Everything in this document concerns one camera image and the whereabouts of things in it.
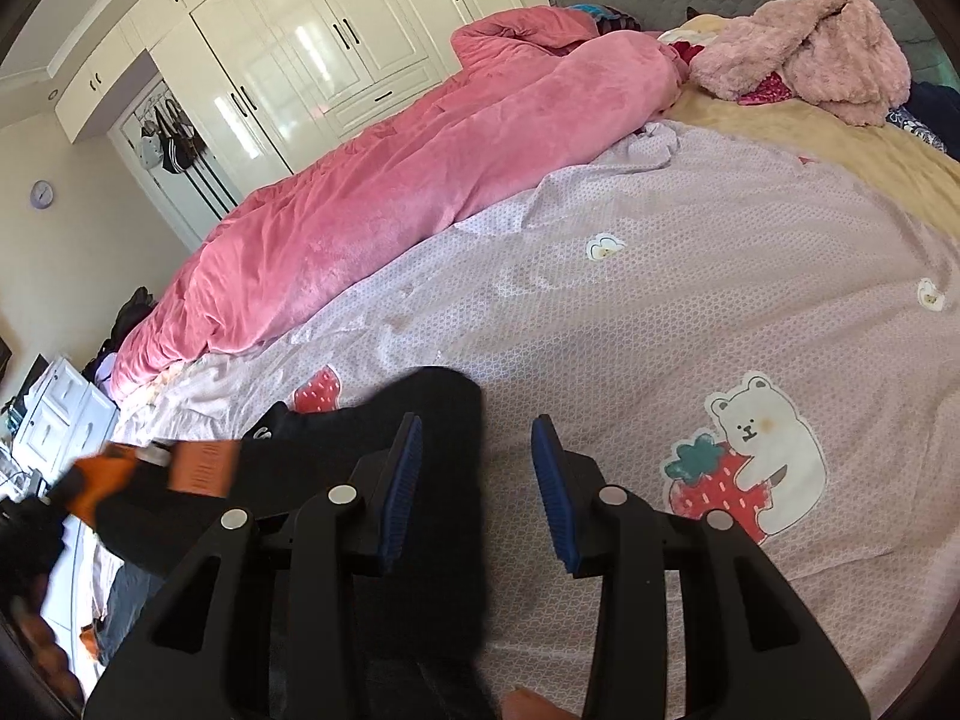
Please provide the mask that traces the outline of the person right hand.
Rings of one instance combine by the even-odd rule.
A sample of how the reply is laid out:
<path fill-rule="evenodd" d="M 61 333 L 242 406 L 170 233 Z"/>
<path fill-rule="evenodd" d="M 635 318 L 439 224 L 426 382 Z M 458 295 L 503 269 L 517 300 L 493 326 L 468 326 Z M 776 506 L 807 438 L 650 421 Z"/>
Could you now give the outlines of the person right hand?
<path fill-rule="evenodd" d="M 501 700 L 503 720 L 579 720 L 578 715 L 526 688 L 514 688 Z"/>

